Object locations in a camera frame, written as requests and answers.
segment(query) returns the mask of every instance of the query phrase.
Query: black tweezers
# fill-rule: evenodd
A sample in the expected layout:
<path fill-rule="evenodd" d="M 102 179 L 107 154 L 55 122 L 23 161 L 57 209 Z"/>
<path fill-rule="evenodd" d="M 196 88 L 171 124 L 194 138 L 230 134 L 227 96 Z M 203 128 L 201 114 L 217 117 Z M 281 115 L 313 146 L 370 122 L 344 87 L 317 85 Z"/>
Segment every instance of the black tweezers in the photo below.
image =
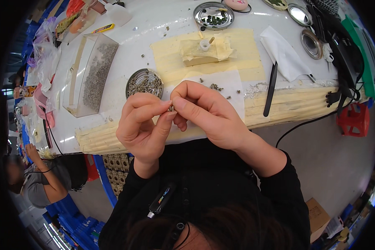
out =
<path fill-rule="evenodd" d="M 270 113 L 272 96 L 274 96 L 276 75 L 278 73 L 278 63 L 275 61 L 275 64 L 272 65 L 271 77 L 270 77 L 270 86 L 268 87 L 267 101 L 265 102 L 264 116 L 267 117 Z"/>

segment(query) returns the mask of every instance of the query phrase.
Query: white tissue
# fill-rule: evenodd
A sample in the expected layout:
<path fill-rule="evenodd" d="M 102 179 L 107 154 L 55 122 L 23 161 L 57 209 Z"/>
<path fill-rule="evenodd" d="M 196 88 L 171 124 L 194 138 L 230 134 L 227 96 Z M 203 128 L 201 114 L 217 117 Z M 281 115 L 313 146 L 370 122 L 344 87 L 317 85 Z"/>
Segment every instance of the white tissue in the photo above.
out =
<path fill-rule="evenodd" d="M 261 34 L 261 43 L 272 62 L 278 62 L 278 71 L 289 82 L 300 75 L 311 74 L 311 69 L 305 65 L 293 47 L 274 28 L 269 26 Z"/>

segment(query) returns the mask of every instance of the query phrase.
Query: wooden stick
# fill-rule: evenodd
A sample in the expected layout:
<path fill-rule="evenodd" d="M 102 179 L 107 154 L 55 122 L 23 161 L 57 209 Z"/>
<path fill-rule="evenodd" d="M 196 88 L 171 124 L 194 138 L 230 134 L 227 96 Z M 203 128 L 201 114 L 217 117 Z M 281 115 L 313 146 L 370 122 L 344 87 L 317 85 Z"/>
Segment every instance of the wooden stick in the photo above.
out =
<path fill-rule="evenodd" d="M 194 23 L 196 24 L 197 30 L 199 31 L 199 36 L 200 36 L 200 38 L 203 39 L 204 36 L 203 36 L 203 34 L 201 33 L 199 26 L 197 25 L 196 21 L 195 21 Z"/>

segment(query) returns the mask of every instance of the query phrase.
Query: wrist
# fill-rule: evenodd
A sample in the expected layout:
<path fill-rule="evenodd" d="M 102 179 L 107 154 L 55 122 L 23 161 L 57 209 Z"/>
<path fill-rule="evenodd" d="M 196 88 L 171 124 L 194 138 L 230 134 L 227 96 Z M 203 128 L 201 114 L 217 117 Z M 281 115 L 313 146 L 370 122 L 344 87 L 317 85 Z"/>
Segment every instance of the wrist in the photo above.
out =
<path fill-rule="evenodd" d="M 249 153 L 255 149 L 259 139 L 261 138 L 258 135 L 247 130 L 241 135 L 241 142 L 236 149 L 233 149 L 233 151 L 237 154 Z"/>
<path fill-rule="evenodd" d="M 47 165 L 43 162 L 42 159 L 38 159 L 36 161 L 34 161 L 34 163 L 36 164 L 36 166 L 40 169 L 40 171 L 44 172 L 44 171 L 47 171 L 49 169 L 49 167 L 47 167 Z"/>
<path fill-rule="evenodd" d="M 157 173 L 158 168 L 159 168 L 158 159 L 154 161 L 149 161 L 149 162 L 146 162 L 146 161 L 142 162 L 136 157 L 134 159 L 135 173 L 143 179 L 151 178 L 155 173 Z"/>

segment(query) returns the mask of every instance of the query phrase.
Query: concrete floor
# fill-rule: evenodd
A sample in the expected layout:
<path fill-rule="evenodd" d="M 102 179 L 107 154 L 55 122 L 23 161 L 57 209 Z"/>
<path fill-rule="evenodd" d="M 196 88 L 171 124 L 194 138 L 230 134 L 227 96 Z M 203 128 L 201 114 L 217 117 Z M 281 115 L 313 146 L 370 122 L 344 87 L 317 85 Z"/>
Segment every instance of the concrete floor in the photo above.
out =
<path fill-rule="evenodd" d="M 375 106 L 370 109 L 366 137 L 342 136 L 336 116 L 304 125 L 279 144 L 292 159 L 301 183 L 304 200 L 314 197 L 330 217 L 339 215 L 366 189 L 375 162 Z M 302 123 L 285 123 L 254 129 L 271 145 L 282 134 Z M 71 197 L 85 216 L 106 222 L 112 207 L 100 180 L 86 183 L 83 193 Z"/>

